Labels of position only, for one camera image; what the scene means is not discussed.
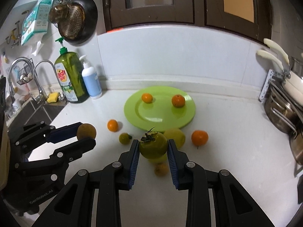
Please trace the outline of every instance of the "dish rack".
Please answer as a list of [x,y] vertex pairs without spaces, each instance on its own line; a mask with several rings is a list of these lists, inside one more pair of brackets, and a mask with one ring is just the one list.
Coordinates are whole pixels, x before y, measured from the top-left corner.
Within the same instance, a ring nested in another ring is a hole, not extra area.
[[29,67],[29,65],[27,63],[24,63],[23,66],[24,67],[18,71],[18,75],[17,75],[17,83],[19,85],[29,83],[30,81],[33,80],[33,74],[31,72],[31,68]]

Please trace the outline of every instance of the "bottle label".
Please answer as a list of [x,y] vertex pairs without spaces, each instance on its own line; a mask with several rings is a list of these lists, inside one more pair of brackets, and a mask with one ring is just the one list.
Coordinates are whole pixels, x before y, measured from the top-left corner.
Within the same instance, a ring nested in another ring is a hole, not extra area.
[[92,75],[83,77],[87,92],[91,97],[95,97],[101,94],[102,89],[98,79],[98,75],[95,72]]
[[66,99],[69,100],[70,102],[78,101],[73,85],[69,79],[69,76],[66,72],[63,63],[57,63],[55,65],[55,68],[56,68],[58,79],[60,81],[60,85],[62,86],[62,89],[66,96]]

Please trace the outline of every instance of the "white countertop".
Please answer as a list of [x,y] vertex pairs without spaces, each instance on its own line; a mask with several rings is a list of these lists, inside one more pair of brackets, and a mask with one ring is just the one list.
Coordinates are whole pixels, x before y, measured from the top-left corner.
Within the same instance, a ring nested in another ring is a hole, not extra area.
[[[70,163],[65,183],[80,169],[89,172],[103,169],[118,160],[130,146],[119,143],[119,134],[128,132],[140,139],[143,131],[125,118],[123,107],[134,90],[107,91],[97,100],[68,104],[52,125],[59,128],[76,122],[91,123],[97,129],[96,147],[82,158]],[[276,227],[285,227],[299,208],[297,183],[294,177],[295,160],[288,136],[267,118],[257,100],[189,93],[196,103],[193,121],[182,131],[186,135],[182,151],[204,169],[229,170],[255,199]],[[121,122],[119,132],[108,131],[107,122]],[[196,129],[208,132],[209,141],[198,150],[191,143]],[[47,159],[54,149],[76,141],[76,138],[58,144],[47,143],[35,149],[29,160]],[[120,191],[122,226],[176,226],[184,227],[187,209],[187,191],[178,191],[170,174],[159,178],[154,167],[140,157],[135,184],[131,191]],[[93,209],[95,221],[96,202]]]

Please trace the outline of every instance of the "dish soap bottle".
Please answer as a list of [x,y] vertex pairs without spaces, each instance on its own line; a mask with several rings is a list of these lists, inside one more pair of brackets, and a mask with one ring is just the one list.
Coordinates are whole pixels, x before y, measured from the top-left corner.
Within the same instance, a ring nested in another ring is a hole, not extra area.
[[[86,55],[80,56],[79,60],[82,61]],[[96,69],[90,65],[88,61],[83,61],[84,69],[82,71],[82,77],[87,88],[87,92],[92,99],[98,99],[102,96],[102,89],[98,79]]]
[[71,103],[81,103],[89,97],[81,75],[83,66],[78,54],[68,52],[63,46],[63,40],[63,37],[56,40],[61,43],[62,48],[55,61],[55,69],[66,99]]

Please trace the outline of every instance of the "lemon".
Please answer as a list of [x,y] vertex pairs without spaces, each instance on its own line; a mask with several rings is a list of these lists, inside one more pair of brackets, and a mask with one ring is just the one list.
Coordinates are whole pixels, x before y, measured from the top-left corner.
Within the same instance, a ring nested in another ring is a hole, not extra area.
[[174,139],[177,149],[179,150],[185,143],[185,135],[178,128],[171,128],[164,132],[163,134],[166,139]]
[[77,139],[81,140],[84,138],[95,139],[97,136],[96,128],[91,124],[81,124],[77,130]]
[[157,164],[154,172],[158,177],[163,177],[169,172],[169,167],[166,163]]
[[119,136],[119,142],[122,143],[123,145],[128,145],[129,142],[131,141],[132,136],[127,134],[127,133],[122,133]]

